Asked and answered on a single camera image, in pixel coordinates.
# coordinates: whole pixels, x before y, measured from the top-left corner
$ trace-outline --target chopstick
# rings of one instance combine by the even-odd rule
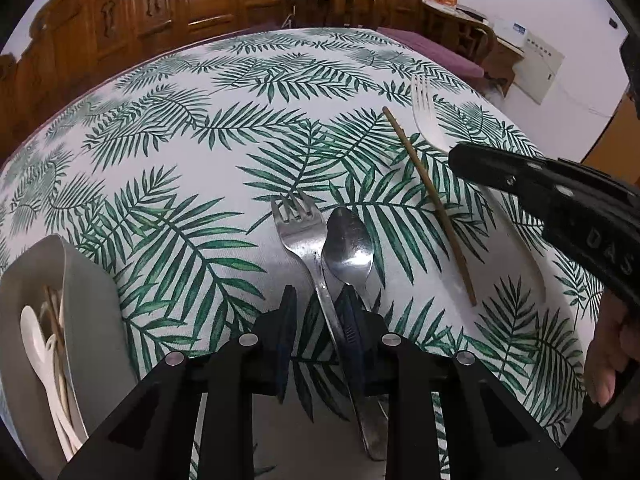
[[[414,164],[416,170],[418,170],[418,174],[420,174],[420,178],[422,179],[422,183],[427,188],[427,192],[429,193],[429,197],[431,201],[436,206],[436,214],[440,219],[440,224],[444,229],[445,234],[447,235],[447,239],[451,244],[451,249],[453,250],[453,257],[456,261],[456,265],[458,266],[458,270],[460,275],[462,276],[462,281],[465,283],[466,293],[469,296],[469,301],[471,305],[476,306],[478,302],[476,301],[476,293],[474,292],[474,286],[471,282],[471,275],[469,275],[469,269],[466,266],[465,255],[462,253],[462,248],[460,247],[460,242],[458,241],[458,237],[456,236],[456,232],[453,229],[453,225],[451,224],[451,220],[447,215],[442,202],[440,201],[440,197],[438,195],[438,191],[435,189],[433,182],[429,177],[429,173],[426,168],[423,166],[418,154],[415,152],[414,147],[411,145],[409,139],[406,138],[404,131],[396,121],[396,118],[393,116],[389,108],[386,106],[382,108],[383,114],[386,115],[389,123],[393,126],[396,134],[398,135],[402,145],[404,146],[406,152],[409,154],[409,158],[411,158],[412,163]]]
[[[66,377],[64,369],[64,352],[65,341],[63,335],[63,329],[60,326],[60,313],[58,309],[58,294],[55,290],[51,290],[49,285],[44,286],[45,292],[45,304],[47,315],[49,316],[49,322],[51,323],[51,330],[56,335],[56,359],[58,361],[58,390],[60,391],[60,404],[62,404],[62,410],[65,412],[66,418],[70,418],[69,410],[69,398],[66,391]]]

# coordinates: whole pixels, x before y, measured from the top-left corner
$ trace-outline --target fork tines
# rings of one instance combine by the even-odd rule
[[[309,195],[300,190],[296,191],[299,197],[304,202],[304,205],[300,203],[300,200],[298,200],[292,192],[290,192],[287,196],[279,195],[277,197],[271,197],[271,212],[273,213],[273,219],[276,221],[276,223],[286,223],[290,221],[302,220],[304,218],[308,218],[309,216],[313,216],[316,211],[319,211],[313,199]],[[280,208],[277,205],[276,200],[280,200],[282,202],[286,218],[282,217]]]

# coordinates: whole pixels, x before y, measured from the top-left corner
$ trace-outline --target spoon bowl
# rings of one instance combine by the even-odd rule
[[[373,241],[367,228],[354,213],[342,206],[332,211],[326,228],[327,237],[322,249],[326,266],[336,278],[352,285],[366,305],[365,284],[373,264]]]

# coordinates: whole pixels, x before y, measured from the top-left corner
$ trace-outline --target metal fork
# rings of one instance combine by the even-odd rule
[[[435,106],[431,97],[432,95],[433,88],[429,83],[429,79],[425,75],[414,74],[411,79],[411,101],[412,108],[414,110],[415,124],[424,140],[434,148],[448,154],[449,150],[456,142],[454,140],[447,140],[446,136],[442,133],[440,125],[438,124]],[[529,251],[529,248],[522,239],[522,236],[520,236],[516,227],[513,225],[513,222],[507,213],[505,213],[500,203],[496,200],[492,191],[486,186],[478,186],[478,189],[486,198],[489,207],[493,212],[495,212],[496,216],[506,227],[510,238],[514,240],[520,249],[520,253],[523,254],[530,272],[532,272],[534,279],[538,282],[537,289],[540,292],[540,298],[538,300],[541,304],[544,304],[546,302],[545,279],[542,276],[542,271],[540,270],[540,266],[538,265],[535,257],[531,251]]]
[[[322,269],[322,247],[324,247],[327,236],[326,224],[314,201],[301,191],[298,191],[298,195],[305,203],[306,208],[290,193],[289,200],[294,205],[295,212],[290,207],[287,198],[280,197],[287,216],[286,219],[282,217],[274,197],[271,197],[273,220],[284,247],[305,264],[311,275],[322,314],[338,355],[338,361],[342,371],[345,372],[345,364],[349,359],[348,343],[326,286]],[[365,450],[372,460],[386,460],[388,427],[386,415],[375,397],[364,397],[354,392],[350,385],[349,375],[345,373],[344,376]]]
[[[431,100],[433,89],[425,75],[414,74],[411,78],[411,102],[415,124],[424,139],[441,152],[449,153],[455,144],[447,142],[438,125],[436,110]]]

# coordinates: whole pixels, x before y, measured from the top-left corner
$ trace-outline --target purple cushion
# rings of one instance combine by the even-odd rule
[[[465,57],[428,40],[416,32],[379,27],[378,32],[386,37],[412,48],[418,54],[428,57],[460,78],[484,77],[484,68]]]

